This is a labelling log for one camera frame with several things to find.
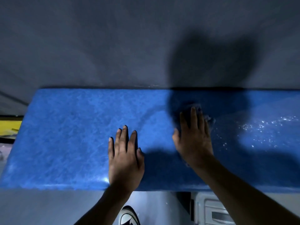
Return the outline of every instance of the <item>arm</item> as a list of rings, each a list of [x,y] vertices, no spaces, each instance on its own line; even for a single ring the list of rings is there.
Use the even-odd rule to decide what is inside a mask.
[[[229,172],[215,159],[208,123],[202,113],[191,109],[191,127],[180,114],[182,134],[175,129],[177,151],[196,174],[209,185],[237,225],[300,224],[300,219],[242,179]]]
[[[144,175],[144,156],[141,149],[135,152],[137,132],[133,131],[127,145],[127,127],[118,129],[115,144],[109,138],[108,177],[110,186],[96,205],[82,216],[75,225],[111,225],[131,193],[138,187]]]

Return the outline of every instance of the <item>right hand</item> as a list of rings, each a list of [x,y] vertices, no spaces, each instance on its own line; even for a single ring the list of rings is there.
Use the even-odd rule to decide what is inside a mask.
[[[178,129],[175,128],[172,138],[176,150],[192,168],[193,166],[204,166],[205,158],[213,156],[212,140],[207,120],[204,120],[202,112],[197,117],[194,107],[190,112],[190,124],[189,128],[181,112],[181,137]]]

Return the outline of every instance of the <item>finger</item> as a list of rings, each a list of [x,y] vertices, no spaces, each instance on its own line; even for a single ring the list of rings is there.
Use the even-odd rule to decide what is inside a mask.
[[[145,163],[144,163],[144,154],[141,151],[141,148],[137,149],[137,161],[139,162],[139,169],[144,172]]]
[[[137,138],[137,132],[134,130],[128,141],[127,152],[135,154],[135,141]]]
[[[192,107],[190,110],[190,128],[198,129],[197,112],[195,107]]]
[[[206,119],[204,120],[204,130],[205,130],[206,136],[210,137],[209,125],[208,125],[208,121]]]
[[[120,136],[120,153],[127,152],[127,126],[124,125]]]
[[[185,120],[185,116],[183,112],[180,113],[180,127],[181,130],[186,130],[188,128],[187,121]]]
[[[121,136],[121,129],[118,129],[115,135],[115,155],[118,155],[120,152],[120,136]]]
[[[198,118],[198,126],[199,126],[199,129],[202,133],[205,133],[205,128],[204,128],[204,117],[203,117],[203,113],[202,111],[200,111],[199,113],[199,118]]]
[[[114,158],[113,138],[110,137],[108,140],[108,163],[110,164]]]
[[[175,147],[178,148],[179,142],[180,142],[180,137],[179,137],[179,131],[178,131],[177,128],[174,129],[172,139],[173,139],[173,142],[175,144]]]

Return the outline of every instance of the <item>hand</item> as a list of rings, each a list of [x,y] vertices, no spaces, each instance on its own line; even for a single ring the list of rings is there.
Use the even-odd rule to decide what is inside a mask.
[[[197,117],[196,109],[192,107],[190,128],[182,112],[180,113],[180,126],[181,137],[178,129],[174,130],[172,136],[176,150],[192,168],[195,165],[203,166],[204,159],[207,156],[213,156],[207,120],[204,120],[202,112]]]
[[[141,149],[137,149],[137,156],[135,153],[136,137],[137,132],[133,131],[127,145],[127,126],[123,126],[123,130],[117,131],[115,143],[112,137],[108,143],[110,185],[118,185],[128,193],[139,186],[145,170]]]

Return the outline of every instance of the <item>sneaker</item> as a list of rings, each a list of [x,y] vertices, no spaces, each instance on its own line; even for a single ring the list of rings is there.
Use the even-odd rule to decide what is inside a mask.
[[[140,225],[139,219],[132,207],[125,206],[119,213],[119,225]]]

